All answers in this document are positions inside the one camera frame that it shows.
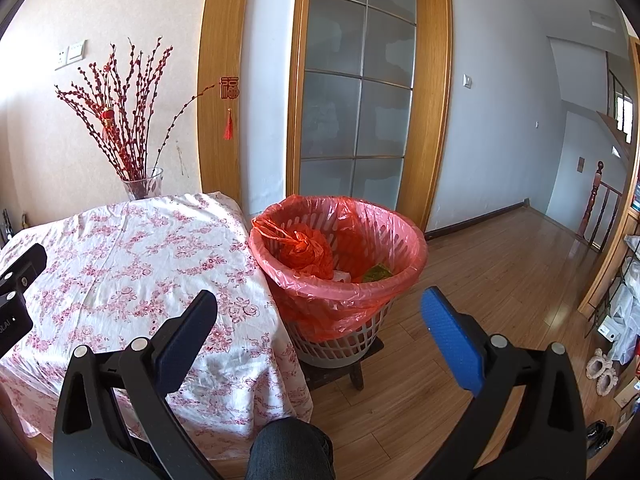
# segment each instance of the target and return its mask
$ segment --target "beige slipper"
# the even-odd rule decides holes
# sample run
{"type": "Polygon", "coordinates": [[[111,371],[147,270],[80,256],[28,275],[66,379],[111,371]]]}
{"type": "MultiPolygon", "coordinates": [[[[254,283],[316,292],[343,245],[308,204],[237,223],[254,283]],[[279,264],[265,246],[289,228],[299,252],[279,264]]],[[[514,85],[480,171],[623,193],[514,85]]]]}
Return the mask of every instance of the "beige slipper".
{"type": "Polygon", "coordinates": [[[618,376],[613,368],[607,368],[598,377],[596,383],[596,393],[601,397],[605,397],[611,393],[613,388],[618,384],[618,376]]]}
{"type": "Polygon", "coordinates": [[[596,348],[595,355],[587,363],[587,377],[589,379],[597,379],[612,366],[613,361],[607,359],[605,355],[602,355],[602,350],[596,348]]]}

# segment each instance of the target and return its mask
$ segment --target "black shoe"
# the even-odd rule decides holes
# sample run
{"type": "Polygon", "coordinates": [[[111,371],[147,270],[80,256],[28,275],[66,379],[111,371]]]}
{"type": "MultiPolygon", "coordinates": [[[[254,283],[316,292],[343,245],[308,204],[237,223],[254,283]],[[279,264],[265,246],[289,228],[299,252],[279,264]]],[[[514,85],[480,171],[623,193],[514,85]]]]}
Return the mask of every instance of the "black shoe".
{"type": "Polygon", "coordinates": [[[596,420],[587,426],[587,440],[596,440],[607,427],[604,420],[596,420]]]}
{"type": "Polygon", "coordinates": [[[613,437],[613,426],[607,426],[600,436],[587,448],[587,459],[596,456],[600,450],[605,447],[613,437]]]}

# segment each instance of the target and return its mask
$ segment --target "vase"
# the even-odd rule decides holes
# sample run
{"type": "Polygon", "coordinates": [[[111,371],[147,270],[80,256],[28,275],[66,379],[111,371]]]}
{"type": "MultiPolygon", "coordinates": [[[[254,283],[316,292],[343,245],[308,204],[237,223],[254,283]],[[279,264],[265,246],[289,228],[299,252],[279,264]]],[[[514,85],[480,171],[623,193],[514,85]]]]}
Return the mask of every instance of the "vase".
{"type": "Polygon", "coordinates": [[[153,168],[149,176],[141,180],[123,180],[130,200],[142,200],[162,195],[162,168],[153,168]]]}

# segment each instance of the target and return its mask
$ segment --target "jeans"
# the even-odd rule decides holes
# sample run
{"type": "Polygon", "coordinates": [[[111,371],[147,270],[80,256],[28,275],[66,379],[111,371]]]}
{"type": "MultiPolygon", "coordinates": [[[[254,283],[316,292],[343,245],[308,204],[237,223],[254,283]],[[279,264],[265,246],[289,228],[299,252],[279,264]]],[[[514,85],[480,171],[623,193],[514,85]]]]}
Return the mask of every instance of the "jeans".
{"type": "Polygon", "coordinates": [[[334,446],[311,424],[276,420],[258,433],[244,480],[335,480],[334,446]]]}

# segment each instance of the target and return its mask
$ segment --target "shoe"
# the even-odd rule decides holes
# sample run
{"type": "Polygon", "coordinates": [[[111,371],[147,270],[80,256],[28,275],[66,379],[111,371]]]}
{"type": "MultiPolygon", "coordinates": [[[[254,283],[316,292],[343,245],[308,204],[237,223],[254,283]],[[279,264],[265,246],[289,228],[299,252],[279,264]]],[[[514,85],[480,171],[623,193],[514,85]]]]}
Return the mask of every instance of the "shoe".
{"type": "Polygon", "coordinates": [[[596,440],[607,427],[605,420],[596,420],[587,426],[587,440],[596,440]]]}
{"type": "Polygon", "coordinates": [[[612,366],[613,361],[607,359],[607,356],[602,354],[602,350],[596,348],[595,355],[587,363],[587,377],[589,379],[597,379],[612,366]]]}
{"type": "Polygon", "coordinates": [[[587,459],[596,456],[600,450],[605,447],[613,437],[613,426],[607,426],[600,436],[587,448],[587,459]]]}
{"type": "Polygon", "coordinates": [[[604,372],[598,377],[598,382],[596,383],[596,393],[601,397],[608,396],[613,388],[618,384],[618,376],[616,375],[616,371],[613,368],[607,368],[604,372]]]}

